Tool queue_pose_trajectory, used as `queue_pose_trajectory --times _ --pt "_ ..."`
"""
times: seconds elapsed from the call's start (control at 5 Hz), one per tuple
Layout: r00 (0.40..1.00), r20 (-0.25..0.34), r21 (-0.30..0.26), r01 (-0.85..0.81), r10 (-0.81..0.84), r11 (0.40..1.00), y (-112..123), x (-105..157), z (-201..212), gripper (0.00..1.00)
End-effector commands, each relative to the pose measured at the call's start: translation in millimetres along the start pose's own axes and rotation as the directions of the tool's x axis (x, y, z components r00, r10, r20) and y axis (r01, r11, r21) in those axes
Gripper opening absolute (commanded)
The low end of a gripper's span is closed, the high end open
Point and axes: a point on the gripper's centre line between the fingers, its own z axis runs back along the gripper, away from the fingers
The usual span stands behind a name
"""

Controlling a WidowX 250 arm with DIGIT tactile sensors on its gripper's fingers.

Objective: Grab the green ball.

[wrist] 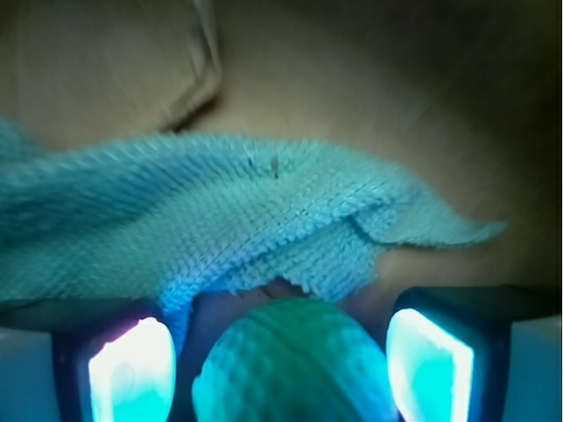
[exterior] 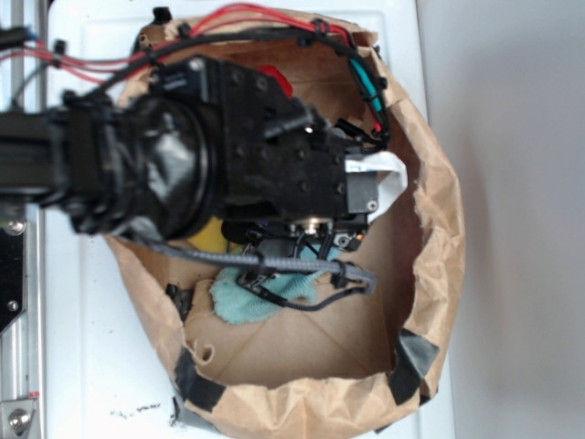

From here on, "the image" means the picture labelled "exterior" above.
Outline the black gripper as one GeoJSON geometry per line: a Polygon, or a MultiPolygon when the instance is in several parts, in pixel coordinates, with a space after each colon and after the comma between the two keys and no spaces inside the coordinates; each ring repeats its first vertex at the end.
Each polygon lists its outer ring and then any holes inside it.
{"type": "Polygon", "coordinates": [[[393,153],[347,136],[258,70],[218,65],[218,218],[275,256],[354,251],[408,186],[393,153]]]}

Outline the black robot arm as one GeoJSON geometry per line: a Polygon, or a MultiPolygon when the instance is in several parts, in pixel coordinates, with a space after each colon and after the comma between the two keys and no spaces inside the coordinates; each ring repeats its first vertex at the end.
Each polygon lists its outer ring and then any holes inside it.
{"type": "Polygon", "coordinates": [[[294,98],[282,76],[197,56],[119,108],[69,94],[1,116],[1,217],[56,207],[75,231],[238,244],[309,235],[355,249],[408,185],[390,152],[294,98]]]}

